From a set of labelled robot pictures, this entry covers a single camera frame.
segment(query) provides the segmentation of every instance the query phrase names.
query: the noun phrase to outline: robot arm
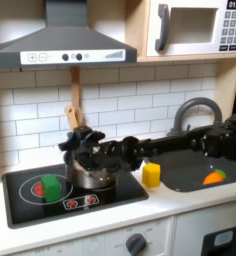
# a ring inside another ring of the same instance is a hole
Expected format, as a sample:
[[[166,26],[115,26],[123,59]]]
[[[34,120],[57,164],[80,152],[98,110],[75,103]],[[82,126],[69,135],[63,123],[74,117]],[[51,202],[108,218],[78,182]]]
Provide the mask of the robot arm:
[[[87,171],[133,171],[145,158],[183,149],[202,151],[206,157],[224,157],[236,162],[236,114],[221,125],[196,128],[181,136],[157,140],[126,137],[121,142],[100,143],[104,138],[101,132],[87,126],[80,127],[66,142],[59,144],[59,148],[66,151],[66,164],[76,160]]]

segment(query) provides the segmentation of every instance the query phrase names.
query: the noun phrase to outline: microwave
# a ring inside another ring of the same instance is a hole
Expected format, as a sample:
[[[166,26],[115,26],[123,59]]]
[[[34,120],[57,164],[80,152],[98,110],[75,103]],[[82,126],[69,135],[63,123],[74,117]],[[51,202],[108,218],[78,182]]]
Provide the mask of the microwave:
[[[236,0],[151,0],[147,56],[236,52]]]

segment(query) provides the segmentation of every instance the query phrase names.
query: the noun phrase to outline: countertop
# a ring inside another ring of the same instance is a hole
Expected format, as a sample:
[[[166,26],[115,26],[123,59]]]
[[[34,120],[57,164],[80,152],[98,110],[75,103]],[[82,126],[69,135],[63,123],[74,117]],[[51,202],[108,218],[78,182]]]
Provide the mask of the countertop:
[[[140,182],[141,171],[133,174]],[[172,191],[162,183],[158,188],[145,190],[149,194],[149,199],[145,201],[31,227],[9,229],[3,187],[0,184],[0,255],[236,200],[236,183],[191,193]]]

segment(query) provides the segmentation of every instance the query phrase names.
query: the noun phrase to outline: range hood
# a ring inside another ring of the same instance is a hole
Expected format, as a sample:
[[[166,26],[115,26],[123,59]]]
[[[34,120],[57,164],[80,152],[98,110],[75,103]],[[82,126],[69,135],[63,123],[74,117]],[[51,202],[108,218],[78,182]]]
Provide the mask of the range hood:
[[[137,50],[88,28],[87,0],[46,0],[46,28],[0,44],[0,68],[131,63]]]

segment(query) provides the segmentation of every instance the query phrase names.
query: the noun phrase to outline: gray faucet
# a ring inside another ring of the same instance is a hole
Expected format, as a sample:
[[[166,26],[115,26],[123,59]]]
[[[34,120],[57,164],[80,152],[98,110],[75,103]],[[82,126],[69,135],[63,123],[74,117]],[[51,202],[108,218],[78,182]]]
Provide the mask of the gray faucet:
[[[222,123],[222,112],[215,101],[208,98],[194,98],[182,104],[178,109],[175,116],[174,127],[170,130],[168,136],[177,136],[184,133],[182,130],[182,118],[189,108],[197,105],[205,105],[210,107],[215,115],[214,124]]]

